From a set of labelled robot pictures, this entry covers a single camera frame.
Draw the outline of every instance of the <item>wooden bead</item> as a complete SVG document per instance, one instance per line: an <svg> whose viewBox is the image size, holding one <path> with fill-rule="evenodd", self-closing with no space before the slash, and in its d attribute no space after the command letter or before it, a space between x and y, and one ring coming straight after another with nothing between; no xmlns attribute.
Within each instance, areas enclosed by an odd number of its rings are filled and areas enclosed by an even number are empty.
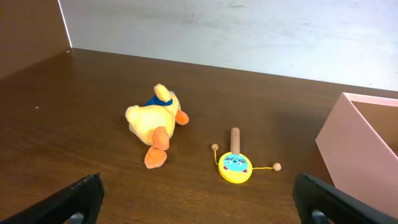
<svg viewBox="0 0 398 224"><path fill-rule="evenodd" d="M218 150L218 145L217 144L212 144L211 145L211 149L214 150L214 151L217 151Z"/></svg>
<svg viewBox="0 0 398 224"><path fill-rule="evenodd" d="M274 171L280 171L282 169L282 166L280 165L280 163L275 163L272 168L274 168Z"/></svg>

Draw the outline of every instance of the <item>pink cardboard box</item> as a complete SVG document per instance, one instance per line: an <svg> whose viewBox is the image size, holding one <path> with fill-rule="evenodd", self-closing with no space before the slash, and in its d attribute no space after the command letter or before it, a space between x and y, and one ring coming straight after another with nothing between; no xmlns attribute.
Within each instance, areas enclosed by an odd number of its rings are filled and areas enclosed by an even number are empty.
<svg viewBox="0 0 398 224"><path fill-rule="evenodd" d="M316 142L337 189L398 218L398 100L342 93Z"/></svg>

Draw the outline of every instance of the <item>gray wall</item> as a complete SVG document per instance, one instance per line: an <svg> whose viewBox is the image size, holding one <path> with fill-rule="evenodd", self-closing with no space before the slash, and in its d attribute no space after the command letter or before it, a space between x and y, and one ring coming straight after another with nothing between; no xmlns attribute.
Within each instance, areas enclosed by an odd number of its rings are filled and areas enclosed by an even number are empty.
<svg viewBox="0 0 398 224"><path fill-rule="evenodd" d="M396 0L61 0L72 46L398 90Z"/></svg>

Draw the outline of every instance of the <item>yellow plush duck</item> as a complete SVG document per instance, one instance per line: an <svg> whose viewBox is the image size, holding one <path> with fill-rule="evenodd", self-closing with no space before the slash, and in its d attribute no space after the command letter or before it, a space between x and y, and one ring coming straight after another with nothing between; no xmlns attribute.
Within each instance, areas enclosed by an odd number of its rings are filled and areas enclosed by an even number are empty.
<svg viewBox="0 0 398 224"><path fill-rule="evenodd" d="M166 161L165 151L169 148L175 123L185 125L189 122L174 92L161 84L154 89L155 96L145 106L130 106L126 111L130 131L151 146L144 159L148 169L160 167Z"/></svg>

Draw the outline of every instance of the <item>yellow drum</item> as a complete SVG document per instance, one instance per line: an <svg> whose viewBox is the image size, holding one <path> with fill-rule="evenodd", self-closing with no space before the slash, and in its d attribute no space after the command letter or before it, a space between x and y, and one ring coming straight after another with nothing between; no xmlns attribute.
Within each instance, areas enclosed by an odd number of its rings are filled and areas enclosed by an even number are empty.
<svg viewBox="0 0 398 224"><path fill-rule="evenodd" d="M218 163L218 170L221 176L234 184L241 184L247 181L253 172L250 160L243 154L235 155L227 152L221 156Z"/></svg>
<svg viewBox="0 0 398 224"><path fill-rule="evenodd" d="M275 171L280 171L282 168L279 163L275 163L272 167L253 168L250 160L241 154L238 128L233 128L231 130L231 152L222 155L218 162L216 154L218 145L213 144L211 149L214 150L214 160L218 165L218 171L221 176L234 184L242 184L247 181L254 169L273 169Z"/></svg>

